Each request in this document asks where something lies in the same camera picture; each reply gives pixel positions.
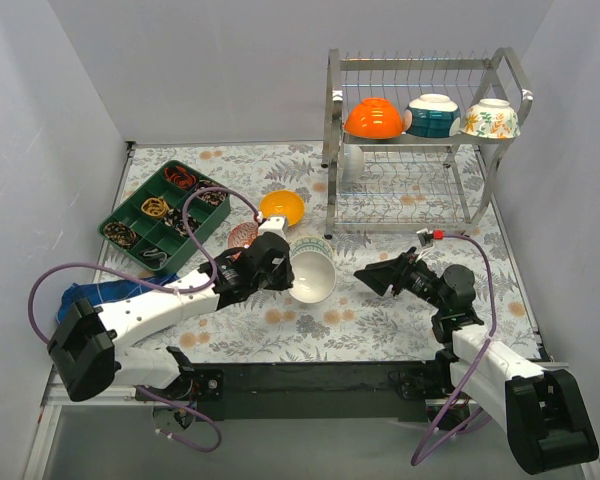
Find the cream bowl with teal stripes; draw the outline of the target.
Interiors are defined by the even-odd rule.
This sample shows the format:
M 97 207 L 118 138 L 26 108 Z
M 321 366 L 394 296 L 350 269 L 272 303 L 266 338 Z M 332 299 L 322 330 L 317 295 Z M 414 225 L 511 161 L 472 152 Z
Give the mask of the cream bowl with teal stripes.
M 322 237 L 304 236 L 290 244 L 291 258 L 306 252 L 319 253 L 329 259 L 334 256 L 332 246 Z

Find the yellow bowl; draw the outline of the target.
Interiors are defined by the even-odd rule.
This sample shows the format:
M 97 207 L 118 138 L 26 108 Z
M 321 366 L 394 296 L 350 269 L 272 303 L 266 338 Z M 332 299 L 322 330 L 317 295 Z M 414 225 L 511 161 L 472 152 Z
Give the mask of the yellow bowl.
M 300 222 L 305 213 L 302 198 L 290 190 L 276 190 L 266 194 L 260 202 L 260 212 L 264 217 L 284 216 L 290 226 Z

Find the orange bowl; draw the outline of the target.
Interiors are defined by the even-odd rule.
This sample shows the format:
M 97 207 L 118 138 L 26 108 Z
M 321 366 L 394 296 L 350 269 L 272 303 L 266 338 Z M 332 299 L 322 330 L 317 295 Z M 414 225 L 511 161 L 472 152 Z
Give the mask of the orange bowl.
M 389 100 L 369 97 L 351 110 L 344 130 L 364 139 L 387 140 L 400 136 L 404 126 L 400 112 Z

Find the teal and white bowl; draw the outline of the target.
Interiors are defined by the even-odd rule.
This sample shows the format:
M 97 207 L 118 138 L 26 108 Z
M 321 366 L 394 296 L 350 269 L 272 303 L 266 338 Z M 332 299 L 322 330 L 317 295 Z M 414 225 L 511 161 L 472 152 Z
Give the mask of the teal and white bowl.
M 422 94 L 404 112 L 407 134 L 424 138 L 448 138 L 460 130 L 459 106 L 442 94 Z

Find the white ribbed bowl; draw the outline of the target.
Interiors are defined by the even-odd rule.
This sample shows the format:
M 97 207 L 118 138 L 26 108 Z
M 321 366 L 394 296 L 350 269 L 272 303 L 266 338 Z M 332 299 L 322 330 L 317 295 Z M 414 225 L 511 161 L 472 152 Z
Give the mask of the white ribbed bowl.
M 331 259 L 306 252 L 291 258 L 294 280 L 289 293 L 305 304 L 324 301 L 335 289 L 336 270 Z
M 344 144 L 338 160 L 339 179 L 345 183 L 356 181 L 365 168 L 364 152 L 358 145 Z

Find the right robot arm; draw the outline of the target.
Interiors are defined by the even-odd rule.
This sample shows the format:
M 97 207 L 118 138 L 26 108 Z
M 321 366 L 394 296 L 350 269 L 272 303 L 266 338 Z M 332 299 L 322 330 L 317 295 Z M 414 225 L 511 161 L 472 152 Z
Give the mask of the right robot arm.
M 355 277 L 378 295 L 408 291 L 436 308 L 432 329 L 442 366 L 432 373 L 444 397 L 465 393 L 504 430 L 528 474 L 588 463 L 598 442 L 577 381 L 548 370 L 497 341 L 473 308 L 474 273 L 453 264 L 436 274 L 414 250 L 367 265 Z

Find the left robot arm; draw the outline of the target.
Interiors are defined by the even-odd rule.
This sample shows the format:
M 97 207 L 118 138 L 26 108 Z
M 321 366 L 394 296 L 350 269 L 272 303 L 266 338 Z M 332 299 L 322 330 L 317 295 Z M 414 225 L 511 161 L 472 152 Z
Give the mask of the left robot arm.
M 283 237 L 266 232 L 249 247 L 229 249 L 164 287 L 98 306 L 86 299 L 75 302 L 47 347 L 69 398 L 89 400 L 112 385 L 152 387 L 170 399 L 185 398 L 193 386 L 188 358 L 174 347 L 145 351 L 136 343 L 188 318 L 242 303 L 260 290 L 290 289 L 289 254 Z

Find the blue zigzag red-inside bowl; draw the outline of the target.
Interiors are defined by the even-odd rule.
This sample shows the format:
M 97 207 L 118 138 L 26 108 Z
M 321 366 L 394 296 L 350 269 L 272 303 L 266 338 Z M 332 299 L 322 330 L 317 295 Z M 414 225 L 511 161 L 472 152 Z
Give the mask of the blue zigzag red-inside bowl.
M 234 227 L 228 235 L 229 248 L 246 248 L 258 236 L 258 224 L 256 222 L 244 222 Z

